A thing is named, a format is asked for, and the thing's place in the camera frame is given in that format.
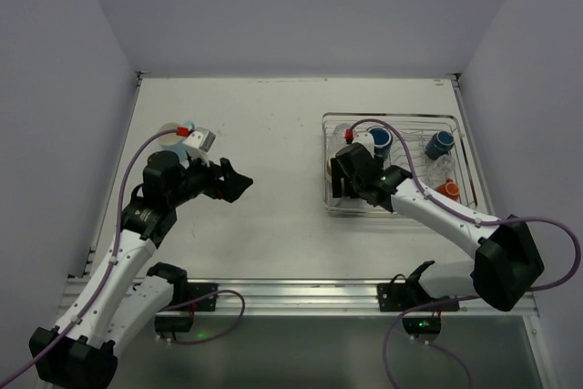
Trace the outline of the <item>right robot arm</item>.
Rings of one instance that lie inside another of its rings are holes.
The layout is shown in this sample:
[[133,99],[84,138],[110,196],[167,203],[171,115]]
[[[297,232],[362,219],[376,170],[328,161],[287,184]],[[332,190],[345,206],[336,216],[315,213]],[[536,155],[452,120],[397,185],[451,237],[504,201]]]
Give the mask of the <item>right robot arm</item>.
[[339,150],[332,163],[358,198],[423,224],[467,255],[465,261],[418,266],[399,294],[409,306],[476,296],[508,312],[542,274],[537,245],[518,218],[499,220],[471,210],[418,182],[406,169],[383,168],[360,143]]

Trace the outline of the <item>large dark blue mug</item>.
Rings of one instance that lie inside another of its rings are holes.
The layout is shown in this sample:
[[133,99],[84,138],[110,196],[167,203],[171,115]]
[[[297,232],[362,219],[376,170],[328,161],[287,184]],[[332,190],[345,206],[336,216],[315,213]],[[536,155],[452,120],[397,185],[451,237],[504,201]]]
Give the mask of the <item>large dark blue mug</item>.
[[393,144],[392,132],[383,126],[370,127],[367,129],[367,132],[373,137],[374,155],[383,160],[387,160]]

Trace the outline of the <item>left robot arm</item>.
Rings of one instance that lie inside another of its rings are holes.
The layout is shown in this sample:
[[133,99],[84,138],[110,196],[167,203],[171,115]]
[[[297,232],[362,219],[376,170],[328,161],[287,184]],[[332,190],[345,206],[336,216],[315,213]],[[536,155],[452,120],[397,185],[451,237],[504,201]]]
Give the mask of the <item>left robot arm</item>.
[[199,195],[232,203],[252,183],[228,159],[182,165],[171,151],[150,155],[85,289],[53,328],[38,328],[29,340],[39,378],[61,388],[106,388],[124,348],[158,312],[213,307],[218,287],[194,293],[176,266],[159,262],[142,281],[135,278],[176,223],[179,206]]

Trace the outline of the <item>light blue mug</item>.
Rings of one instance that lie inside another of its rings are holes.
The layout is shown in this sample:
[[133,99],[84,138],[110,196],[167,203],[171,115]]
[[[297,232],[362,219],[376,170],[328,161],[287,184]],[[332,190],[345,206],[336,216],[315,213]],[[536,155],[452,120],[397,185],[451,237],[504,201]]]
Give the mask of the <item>light blue mug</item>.
[[178,156],[179,161],[184,162],[187,160],[187,152],[183,146],[183,141],[185,138],[176,134],[178,127],[184,127],[188,128],[189,130],[193,130],[195,128],[195,124],[189,120],[183,122],[182,124],[169,122],[162,125],[159,128],[159,132],[166,130],[172,130],[172,132],[158,138],[158,144],[163,150],[174,152]]

